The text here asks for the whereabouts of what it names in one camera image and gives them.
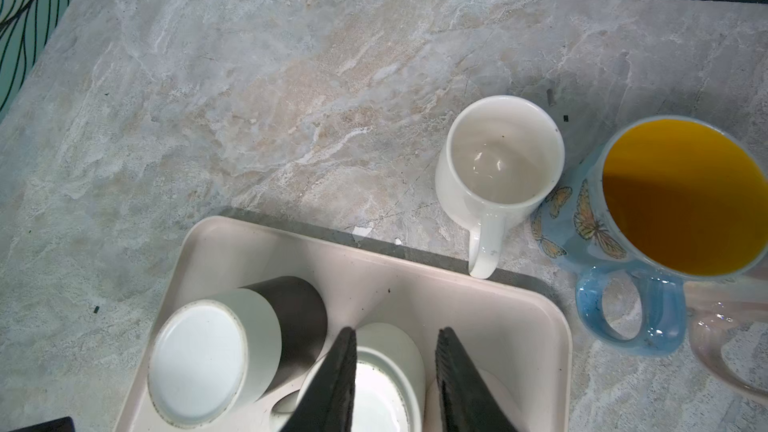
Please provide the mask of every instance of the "orange butterfly print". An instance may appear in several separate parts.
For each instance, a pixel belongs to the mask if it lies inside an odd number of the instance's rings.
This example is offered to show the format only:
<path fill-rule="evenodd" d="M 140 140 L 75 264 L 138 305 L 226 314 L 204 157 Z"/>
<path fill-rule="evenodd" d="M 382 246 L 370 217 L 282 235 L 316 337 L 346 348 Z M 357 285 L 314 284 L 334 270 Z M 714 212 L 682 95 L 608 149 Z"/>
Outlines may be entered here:
<path fill-rule="evenodd" d="M 608 234 L 605 225 L 597 220 L 592 213 L 592 206 L 589 204 L 589 190 L 587 188 L 587 179 L 581 183 L 581 190 L 578 193 L 576 202 L 576 213 L 574 214 L 574 226 L 576 232 L 584 240 L 594 240 L 600 245 L 606 255 L 616 259 L 627 257 L 627 251 L 624 250 L 616 239 Z"/>
<path fill-rule="evenodd" d="M 549 258 L 558 258 L 561 255 L 568 254 L 564 248 L 555 244 L 548 238 L 542 235 L 542 208 L 536 209 L 536 212 L 531 216 L 531 232 L 533 233 L 533 239 L 538 242 L 538 246 L 542 249 L 542 252 Z"/>
<path fill-rule="evenodd" d="M 549 204 L 549 216 L 557 218 L 560 215 L 560 208 L 571 198 L 573 189 L 570 187 L 557 187 L 555 190 L 549 193 L 544 199 L 544 202 Z"/>

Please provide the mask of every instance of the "pink mug handle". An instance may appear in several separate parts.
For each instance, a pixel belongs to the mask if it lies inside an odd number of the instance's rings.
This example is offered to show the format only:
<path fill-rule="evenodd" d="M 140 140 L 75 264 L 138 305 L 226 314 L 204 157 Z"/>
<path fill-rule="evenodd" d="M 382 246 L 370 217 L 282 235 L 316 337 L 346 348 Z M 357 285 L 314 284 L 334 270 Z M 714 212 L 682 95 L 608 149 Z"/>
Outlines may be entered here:
<path fill-rule="evenodd" d="M 690 348 L 709 373 L 720 379 L 728 388 L 768 407 L 768 390 L 749 385 L 723 360 L 726 332 L 743 322 L 768 322 L 768 304 L 730 303 L 724 304 L 724 309 L 725 314 L 712 311 L 694 312 L 688 323 Z"/>

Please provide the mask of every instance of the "blue mug handle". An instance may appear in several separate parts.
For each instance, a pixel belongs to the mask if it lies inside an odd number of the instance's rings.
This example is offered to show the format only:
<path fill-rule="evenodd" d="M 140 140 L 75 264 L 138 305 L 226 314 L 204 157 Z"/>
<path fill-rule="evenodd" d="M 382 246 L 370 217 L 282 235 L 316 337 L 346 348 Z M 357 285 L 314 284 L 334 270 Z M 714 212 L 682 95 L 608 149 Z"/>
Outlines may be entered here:
<path fill-rule="evenodd" d="M 618 268 L 592 267 L 579 276 L 576 307 L 581 321 L 601 340 L 630 354 L 671 354 L 685 338 L 683 282 L 656 271 L 648 272 L 645 268 L 629 272 L 638 288 L 643 319 L 638 334 L 633 338 L 624 338 L 610 326 L 603 314 L 603 291 L 610 281 L 610 273 Z"/>

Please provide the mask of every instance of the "marble countertop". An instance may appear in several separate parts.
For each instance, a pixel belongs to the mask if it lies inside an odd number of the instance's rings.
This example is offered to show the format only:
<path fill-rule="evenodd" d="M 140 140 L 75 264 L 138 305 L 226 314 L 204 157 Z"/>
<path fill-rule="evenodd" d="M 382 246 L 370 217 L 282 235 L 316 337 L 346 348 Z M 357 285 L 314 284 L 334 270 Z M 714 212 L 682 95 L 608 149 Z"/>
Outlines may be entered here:
<path fill-rule="evenodd" d="M 0 124 L 0 430 L 64 415 L 113 427 L 184 234 L 206 216 L 464 272 L 468 236 L 433 174 L 451 121 L 481 97 L 545 108 L 568 164 L 677 113 L 765 166 L 766 49 L 756 4 L 73 0 Z M 573 432 L 768 428 L 687 344 L 638 358 L 593 340 L 574 278 L 526 227 L 492 280 L 566 313 Z M 611 289 L 614 324 L 631 328 L 636 292 Z M 744 327 L 726 356 L 768 385 L 768 326 Z"/>

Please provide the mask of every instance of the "beige tray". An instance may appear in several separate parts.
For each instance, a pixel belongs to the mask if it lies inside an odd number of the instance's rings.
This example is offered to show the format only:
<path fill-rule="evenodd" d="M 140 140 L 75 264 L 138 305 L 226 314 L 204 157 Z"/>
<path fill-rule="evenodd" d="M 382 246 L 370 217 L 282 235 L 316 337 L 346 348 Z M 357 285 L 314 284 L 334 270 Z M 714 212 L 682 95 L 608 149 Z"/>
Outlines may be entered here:
<path fill-rule="evenodd" d="M 187 302 L 281 275 L 302 277 L 322 295 L 329 322 L 323 353 L 344 326 L 389 322 L 416 342 L 429 385 L 438 331 L 450 326 L 475 364 L 507 386 L 531 432 L 568 428 L 571 330 L 544 296 L 231 218 L 206 218 L 187 234 L 150 340 Z M 147 360 L 145 351 L 118 420 L 120 432 L 178 430 L 149 402 Z M 206 430 L 267 432 L 268 411 L 302 380 Z"/>

